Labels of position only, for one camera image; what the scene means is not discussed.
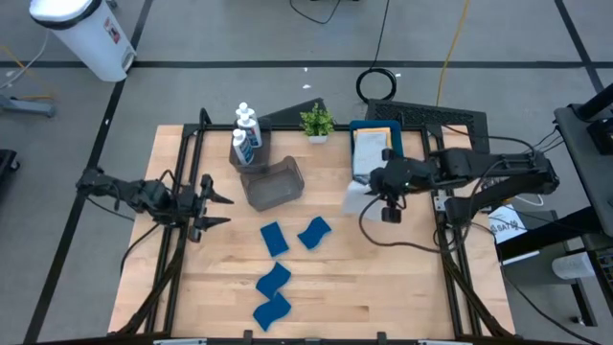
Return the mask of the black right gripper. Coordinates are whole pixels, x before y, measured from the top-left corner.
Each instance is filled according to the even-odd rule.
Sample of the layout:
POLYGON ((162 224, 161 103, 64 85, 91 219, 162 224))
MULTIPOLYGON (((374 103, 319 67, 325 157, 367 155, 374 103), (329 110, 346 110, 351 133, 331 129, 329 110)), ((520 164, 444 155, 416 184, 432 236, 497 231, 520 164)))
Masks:
POLYGON ((371 195, 398 198, 437 187, 435 170, 428 162, 400 156, 392 149, 384 149, 381 156, 385 166, 370 173, 371 195))

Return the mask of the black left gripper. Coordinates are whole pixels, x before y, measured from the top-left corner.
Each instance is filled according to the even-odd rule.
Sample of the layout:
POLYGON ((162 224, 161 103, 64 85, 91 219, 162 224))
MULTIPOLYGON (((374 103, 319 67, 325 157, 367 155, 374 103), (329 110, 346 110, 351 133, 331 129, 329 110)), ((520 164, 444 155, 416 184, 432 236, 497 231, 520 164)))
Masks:
POLYGON ((189 240, 191 242, 200 242, 203 232, 207 231, 211 227, 230 221, 229 218, 205 216, 207 199, 215 203, 234 204, 233 200, 219 195, 214 189, 212 189, 212 186, 212 177, 207 173, 203 174, 200 181, 201 191, 200 195, 196 199, 193 225, 189 234, 189 240))

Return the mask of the orange cloth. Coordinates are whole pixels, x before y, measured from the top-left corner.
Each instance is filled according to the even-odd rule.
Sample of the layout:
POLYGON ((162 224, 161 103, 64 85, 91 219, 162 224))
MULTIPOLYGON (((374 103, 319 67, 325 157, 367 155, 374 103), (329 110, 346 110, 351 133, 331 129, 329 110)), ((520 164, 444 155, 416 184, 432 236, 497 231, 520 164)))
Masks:
POLYGON ((353 140, 357 142, 357 136, 362 133, 383 133, 385 135, 385 144, 387 148, 391 148, 392 145, 392 131, 389 127, 368 127, 359 128, 353 131, 353 140))

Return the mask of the blue rectangular sponge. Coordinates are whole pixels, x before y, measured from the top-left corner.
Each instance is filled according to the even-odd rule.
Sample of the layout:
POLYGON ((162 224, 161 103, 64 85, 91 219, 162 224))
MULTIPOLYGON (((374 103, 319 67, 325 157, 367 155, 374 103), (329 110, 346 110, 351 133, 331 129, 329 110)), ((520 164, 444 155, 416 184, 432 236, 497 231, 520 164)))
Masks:
POLYGON ((261 235, 272 258, 278 257, 289 250, 281 226, 277 221, 264 225, 261 235))

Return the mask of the blue wavy sponge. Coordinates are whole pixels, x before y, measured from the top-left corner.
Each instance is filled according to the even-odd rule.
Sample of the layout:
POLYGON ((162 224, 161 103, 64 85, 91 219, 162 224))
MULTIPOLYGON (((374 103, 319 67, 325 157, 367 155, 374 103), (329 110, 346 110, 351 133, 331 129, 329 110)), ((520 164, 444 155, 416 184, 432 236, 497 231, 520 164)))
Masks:
POLYGON ((277 292, 290 279, 291 272, 280 263, 275 263, 273 268, 259 278, 256 283, 256 290, 268 299, 275 297, 277 292))
POLYGON ((267 332, 274 322, 286 317, 290 311, 290 303, 278 292, 268 302, 258 306, 253 316, 261 329, 267 332))
POLYGON ((299 233, 297 237, 306 249, 313 250, 330 232, 331 228, 328 223, 322 217, 317 217, 314 218, 307 229, 299 233))

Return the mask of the teal plastic bin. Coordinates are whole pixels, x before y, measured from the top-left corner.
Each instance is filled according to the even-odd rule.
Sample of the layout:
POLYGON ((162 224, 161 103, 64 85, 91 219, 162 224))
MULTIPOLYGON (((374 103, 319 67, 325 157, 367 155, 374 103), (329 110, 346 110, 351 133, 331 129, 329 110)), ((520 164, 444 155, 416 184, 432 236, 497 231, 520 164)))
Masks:
POLYGON ((403 155, 403 145, 402 145, 402 136, 401 136, 401 127, 398 121, 394 120, 355 120, 350 122, 350 139, 351 139, 351 154, 353 158, 354 151, 354 140, 353 140, 353 131, 359 128, 368 128, 368 127, 389 127, 392 131, 392 147, 387 149, 394 150, 398 155, 403 155))

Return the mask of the grey translucent plastic bin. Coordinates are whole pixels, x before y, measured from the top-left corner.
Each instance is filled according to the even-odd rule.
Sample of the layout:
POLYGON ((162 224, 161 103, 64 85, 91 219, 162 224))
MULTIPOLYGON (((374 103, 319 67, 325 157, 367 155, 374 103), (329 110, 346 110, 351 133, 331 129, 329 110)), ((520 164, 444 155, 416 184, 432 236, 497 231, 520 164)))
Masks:
POLYGON ((242 174, 248 203, 262 212, 301 197, 305 181, 294 157, 286 156, 266 172, 242 174))
POLYGON ((253 149, 254 158, 250 164, 244 165, 240 163, 235 150, 230 148, 229 163, 238 173, 265 173, 269 169, 272 124, 269 119, 264 117, 259 118, 259 123, 261 128, 262 146, 260 148, 253 149))

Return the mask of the green plant in white pot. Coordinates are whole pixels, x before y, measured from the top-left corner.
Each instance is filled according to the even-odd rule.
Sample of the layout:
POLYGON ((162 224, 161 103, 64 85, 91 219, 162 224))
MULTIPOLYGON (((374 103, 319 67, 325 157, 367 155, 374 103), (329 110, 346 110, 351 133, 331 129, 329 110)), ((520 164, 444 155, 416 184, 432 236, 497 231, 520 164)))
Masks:
POLYGON ((300 113, 301 128, 310 144, 325 144, 334 132, 334 119, 331 113, 319 103, 309 111, 300 113))

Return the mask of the dark grey panel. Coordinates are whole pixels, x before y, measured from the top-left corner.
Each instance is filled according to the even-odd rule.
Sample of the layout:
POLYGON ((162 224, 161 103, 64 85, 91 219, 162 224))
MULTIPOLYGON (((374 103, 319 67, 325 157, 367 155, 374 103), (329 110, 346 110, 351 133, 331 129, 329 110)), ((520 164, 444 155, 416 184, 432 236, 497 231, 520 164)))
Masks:
POLYGON ((273 126, 297 127, 302 122, 301 114, 310 112, 315 106, 318 106, 320 110, 327 109, 324 100, 322 98, 316 98, 269 113, 262 116, 262 118, 269 121, 273 126))

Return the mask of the white printed paper sheet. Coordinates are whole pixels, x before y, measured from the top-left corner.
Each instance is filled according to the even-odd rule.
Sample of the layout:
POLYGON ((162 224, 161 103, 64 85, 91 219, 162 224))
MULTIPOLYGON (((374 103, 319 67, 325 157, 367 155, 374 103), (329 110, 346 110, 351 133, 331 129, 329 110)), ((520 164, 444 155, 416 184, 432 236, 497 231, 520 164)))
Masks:
POLYGON ((522 219, 511 205, 501 206, 491 212, 488 215, 488 221, 497 244, 528 232, 522 219))

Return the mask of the black metal stand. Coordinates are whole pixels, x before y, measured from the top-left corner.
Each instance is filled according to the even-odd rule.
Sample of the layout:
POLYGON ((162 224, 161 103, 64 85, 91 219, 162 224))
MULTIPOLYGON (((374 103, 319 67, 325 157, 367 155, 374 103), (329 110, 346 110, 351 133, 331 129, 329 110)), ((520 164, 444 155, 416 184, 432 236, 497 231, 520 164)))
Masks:
POLYGON ((594 209, 588 206, 560 219, 544 218, 532 213, 523 213, 521 217, 536 220, 538 224, 523 235, 497 244, 501 258, 514 263, 527 254, 553 247, 556 252, 550 257, 547 274, 538 281, 543 284, 569 285, 579 307, 579 315, 572 321, 586 327, 595 327, 597 321, 581 282, 583 278, 560 279, 552 270, 554 259, 586 252, 595 271, 592 277, 597 280, 605 305, 613 314, 613 237, 603 232, 594 209))

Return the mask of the black equipment cart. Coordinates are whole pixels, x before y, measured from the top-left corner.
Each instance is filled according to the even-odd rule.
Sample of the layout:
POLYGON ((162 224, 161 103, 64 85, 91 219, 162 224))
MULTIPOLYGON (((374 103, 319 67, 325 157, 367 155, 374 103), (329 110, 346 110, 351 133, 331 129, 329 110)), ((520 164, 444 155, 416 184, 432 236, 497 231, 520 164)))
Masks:
POLYGON ((556 123, 591 206, 603 227, 613 227, 613 138, 603 154, 591 133, 613 134, 613 82, 585 103, 554 111, 556 123))

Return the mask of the grey metal desk foot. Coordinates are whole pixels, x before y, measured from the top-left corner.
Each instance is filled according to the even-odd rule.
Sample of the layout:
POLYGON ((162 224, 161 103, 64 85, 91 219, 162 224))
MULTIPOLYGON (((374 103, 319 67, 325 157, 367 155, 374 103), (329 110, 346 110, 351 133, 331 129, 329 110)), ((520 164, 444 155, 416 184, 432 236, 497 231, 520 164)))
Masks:
POLYGON ((0 94, 0 110, 17 113, 27 113, 33 115, 52 118, 55 116, 55 107, 49 103, 39 103, 35 101, 22 101, 9 98, 0 94))

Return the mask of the white trash can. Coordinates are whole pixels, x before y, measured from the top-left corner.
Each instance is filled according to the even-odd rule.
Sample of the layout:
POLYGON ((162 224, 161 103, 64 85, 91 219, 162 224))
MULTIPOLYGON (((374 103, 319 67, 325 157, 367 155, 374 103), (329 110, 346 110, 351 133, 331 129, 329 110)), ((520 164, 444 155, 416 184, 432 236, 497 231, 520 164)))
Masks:
POLYGON ((137 54, 116 8, 116 0, 31 0, 29 13, 100 80, 118 82, 126 79, 137 54))

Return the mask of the black aluminium rig frame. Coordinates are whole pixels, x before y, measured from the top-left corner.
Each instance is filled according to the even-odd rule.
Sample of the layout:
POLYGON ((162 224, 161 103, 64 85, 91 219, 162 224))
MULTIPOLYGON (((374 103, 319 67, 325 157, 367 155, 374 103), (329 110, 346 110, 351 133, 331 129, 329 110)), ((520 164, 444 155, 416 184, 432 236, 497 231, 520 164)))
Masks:
POLYGON ((310 144, 300 130, 272 134, 271 158, 295 158, 305 181, 300 198, 258 212, 247 202, 229 163, 231 129, 207 128, 196 141, 183 126, 159 126, 148 177, 174 166, 180 150, 199 154, 199 170, 234 204, 211 203, 207 212, 230 221, 185 246, 179 279, 162 294, 154 327, 172 336, 255 340, 451 339, 457 333, 486 334, 458 287, 450 286, 434 253, 436 217, 430 195, 410 195, 399 224, 343 214, 351 180, 350 134, 337 130, 325 144, 310 144), (330 226, 308 250, 297 235, 322 217, 330 226), (261 235, 277 221, 289 250, 272 258, 261 235), (253 312, 270 299, 256 290, 275 263, 291 272, 278 291, 290 313, 265 332, 253 312))

